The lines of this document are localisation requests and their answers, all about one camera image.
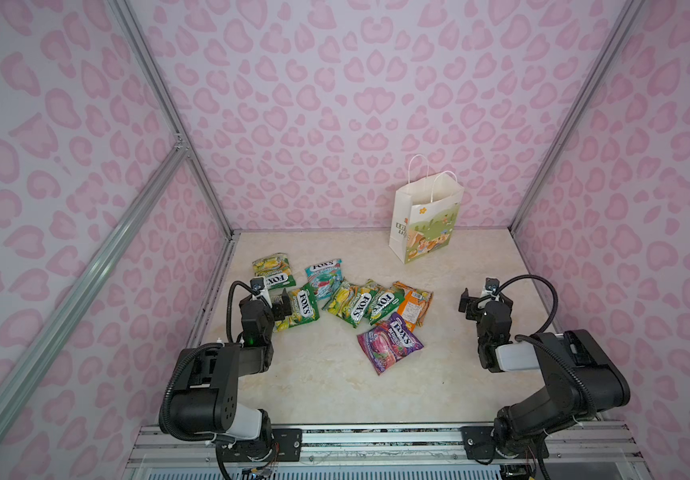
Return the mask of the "lime Fox's candy bag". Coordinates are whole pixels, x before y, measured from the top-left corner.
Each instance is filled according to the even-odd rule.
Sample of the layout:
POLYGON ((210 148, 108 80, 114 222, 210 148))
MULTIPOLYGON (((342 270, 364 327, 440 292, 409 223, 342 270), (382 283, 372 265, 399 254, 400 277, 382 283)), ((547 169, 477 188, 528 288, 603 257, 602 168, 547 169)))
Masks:
POLYGON ((380 286, 373 280, 360 285, 343 280, 325 310, 357 328, 367 316, 379 290, 380 286))

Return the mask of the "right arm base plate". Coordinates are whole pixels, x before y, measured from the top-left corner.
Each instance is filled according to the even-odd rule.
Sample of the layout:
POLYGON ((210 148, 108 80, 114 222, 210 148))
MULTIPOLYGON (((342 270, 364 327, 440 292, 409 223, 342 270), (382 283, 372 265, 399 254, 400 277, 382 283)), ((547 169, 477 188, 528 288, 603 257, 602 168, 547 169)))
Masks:
POLYGON ((463 426, 460 432, 468 460, 491 465, 495 460, 506 458, 506 430, 503 426, 463 426))

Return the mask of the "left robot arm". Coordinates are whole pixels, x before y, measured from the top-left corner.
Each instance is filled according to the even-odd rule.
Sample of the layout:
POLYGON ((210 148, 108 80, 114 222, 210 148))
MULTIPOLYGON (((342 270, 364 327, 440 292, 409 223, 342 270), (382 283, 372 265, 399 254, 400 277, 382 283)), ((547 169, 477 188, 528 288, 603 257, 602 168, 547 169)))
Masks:
POLYGON ((265 453, 273 448, 267 412, 242 405, 239 379, 267 372, 274 356, 275 323, 292 312, 289 292, 271 295, 264 281, 234 282, 249 295, 239 302, 242 332, 236 341, 205 343, 180 352, 164 392, 159 427, 186 442, 209 442, 265 453))

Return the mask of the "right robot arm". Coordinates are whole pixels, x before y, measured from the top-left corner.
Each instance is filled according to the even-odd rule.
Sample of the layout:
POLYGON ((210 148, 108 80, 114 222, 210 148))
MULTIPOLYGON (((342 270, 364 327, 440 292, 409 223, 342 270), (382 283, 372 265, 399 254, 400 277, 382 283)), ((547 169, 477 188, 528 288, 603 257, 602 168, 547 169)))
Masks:
POLYGON ((480 295, 464 290, 460 296, 459 312, 476 324, 482 368, 491 373, 535 370, 544 382, 536 393, 498 411, 490 439, 484 443, 493 457, 514 458, 529 451, 540 457, 549 435, 630 402, 628 381, 589 331, 548 330, 558 307, 555 286, 534 274, 504 282, 488 278, 480 295), (505 289, 524 280, 546 286, 552 305, 536 332, 514 335, 514 301, 505 289))

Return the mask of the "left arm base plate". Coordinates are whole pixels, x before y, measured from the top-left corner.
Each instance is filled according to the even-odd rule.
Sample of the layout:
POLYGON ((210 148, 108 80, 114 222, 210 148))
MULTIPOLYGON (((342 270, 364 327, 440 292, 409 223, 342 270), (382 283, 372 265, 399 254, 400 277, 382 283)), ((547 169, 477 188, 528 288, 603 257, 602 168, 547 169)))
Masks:
POLYGON ((224 462, 268 463, 298 462, 301 457, 303 431, 297 428, 276 428, 263 431, 255 440, 218 445, 216 451, 224 462))

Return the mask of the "purple Fox's candy bag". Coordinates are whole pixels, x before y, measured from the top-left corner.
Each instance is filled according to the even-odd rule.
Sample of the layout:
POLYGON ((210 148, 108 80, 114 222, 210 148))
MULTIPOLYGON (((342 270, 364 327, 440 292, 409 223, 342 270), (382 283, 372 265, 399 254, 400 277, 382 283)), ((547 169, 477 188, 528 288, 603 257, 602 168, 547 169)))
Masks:
POLYGON ((424 344, 398 313, 378 322, 371 330, 357 336, 359 346, 378 375, 420 351, 424 344))

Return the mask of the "diagonal aluminium frame bar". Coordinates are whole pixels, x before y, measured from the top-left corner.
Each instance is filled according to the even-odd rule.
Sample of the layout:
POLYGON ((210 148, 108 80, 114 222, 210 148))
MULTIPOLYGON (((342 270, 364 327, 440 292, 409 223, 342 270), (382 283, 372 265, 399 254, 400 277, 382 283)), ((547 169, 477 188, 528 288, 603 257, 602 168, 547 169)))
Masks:
POLYGON ((0 386, 0 444, 188 158, 172 149, 0 386))

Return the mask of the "aluminium mounting rail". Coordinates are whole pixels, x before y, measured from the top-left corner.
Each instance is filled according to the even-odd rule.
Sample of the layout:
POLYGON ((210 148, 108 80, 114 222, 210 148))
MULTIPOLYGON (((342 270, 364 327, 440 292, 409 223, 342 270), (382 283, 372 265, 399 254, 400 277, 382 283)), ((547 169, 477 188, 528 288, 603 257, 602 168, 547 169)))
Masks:
POLYGON ((531 451, 481 465, 468 460, 463 426, 486 423, 297 424, 298 462, 230 463, 212 445, 186 443, 145 427, 126 479, 649 479, 652 474, 622 422, 594 421, 547 437, 543 460, 531 451))

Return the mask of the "orange candy bag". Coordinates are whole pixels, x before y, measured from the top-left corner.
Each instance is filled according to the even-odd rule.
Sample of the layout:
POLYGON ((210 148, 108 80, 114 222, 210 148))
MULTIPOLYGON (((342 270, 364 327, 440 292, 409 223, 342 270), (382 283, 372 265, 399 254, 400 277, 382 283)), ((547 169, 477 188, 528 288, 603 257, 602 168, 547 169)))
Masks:
POLYGON ((392 287, 404 294, 404 299, 398 307, 398 314, 404 319, 410 331, 423 325, 425 315, 432 303, 433 292, 409 286, 396 281, 392 287))

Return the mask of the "teal Fox's candy bag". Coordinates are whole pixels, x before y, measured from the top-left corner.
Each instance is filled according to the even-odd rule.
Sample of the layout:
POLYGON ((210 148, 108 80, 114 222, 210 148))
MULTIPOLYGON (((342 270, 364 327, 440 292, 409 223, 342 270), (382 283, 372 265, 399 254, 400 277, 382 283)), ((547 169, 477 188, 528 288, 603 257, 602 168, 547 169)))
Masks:
POLYGON ((319 301, 328 301, 340 288, 343 280, 342 260, 332 259, 305 269, 308 283, 319 301))

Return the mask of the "white illustrated paper bag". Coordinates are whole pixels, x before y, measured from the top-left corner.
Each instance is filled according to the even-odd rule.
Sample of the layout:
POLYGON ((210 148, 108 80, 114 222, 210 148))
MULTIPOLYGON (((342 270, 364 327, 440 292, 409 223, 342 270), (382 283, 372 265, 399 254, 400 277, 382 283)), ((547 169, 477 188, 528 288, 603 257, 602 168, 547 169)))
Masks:
POLYGON ((415 154, 407 164, 407 181, 395 192, 389 247, 408 264, 450 243, 459 218, 464 187, 449 170, 413 179, 416 159, 428 163, 425 155, 415 154))

